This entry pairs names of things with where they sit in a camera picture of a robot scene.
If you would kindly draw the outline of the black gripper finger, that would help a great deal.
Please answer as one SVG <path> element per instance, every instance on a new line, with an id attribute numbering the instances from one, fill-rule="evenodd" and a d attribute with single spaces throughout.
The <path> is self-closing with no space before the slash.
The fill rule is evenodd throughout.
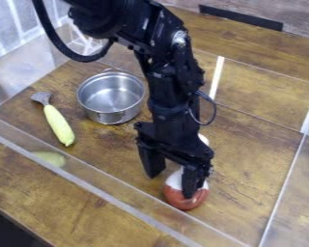
<path id="1" fill-rule="evenodd" d="M 137 151 L 145 174 L 155 178 L 166 169 L 165 156 L 153 147 L 147 147 L 142 142 L 137 143 Z"/>
<path id="2" fill-rule="evenodd" d="M 207 189 L 207 177 L 211 174 L 211 165 L 186 165 L 181 174 L 181 193 L 185 199 L 190 199 L 199 189 Z"/>

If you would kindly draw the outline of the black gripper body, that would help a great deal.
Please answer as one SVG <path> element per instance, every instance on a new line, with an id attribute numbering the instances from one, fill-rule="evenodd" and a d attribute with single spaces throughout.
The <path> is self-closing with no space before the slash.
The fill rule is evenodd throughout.
<path id="1" fill-rule="evenodd" d="M 153 122 L 137 122 L 135 143 L 142 142 L 153 147 L 165 156 L 165 160 L 186 165 L 211 165 L 213 150 L 202 143 L 198 137 L 199 103 L 194 101 L 178 113 L 153 114 Z"/>

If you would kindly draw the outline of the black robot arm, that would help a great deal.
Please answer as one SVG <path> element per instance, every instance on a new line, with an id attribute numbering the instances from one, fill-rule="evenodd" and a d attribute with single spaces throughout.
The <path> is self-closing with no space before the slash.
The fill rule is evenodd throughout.
<path id="1" fill-rule="evenodd" d="M 183 23 L 154 0 L 63 1 L 84 35 L 115 41 L 134 52 L 153 118 L 150 123 L 134 124 L 142 167 L 154 178 L 167 159 L 181 165 L 181 193 L 189 199 L 210 174 L 213 151 L 198 137 L 203 71 Z"/>

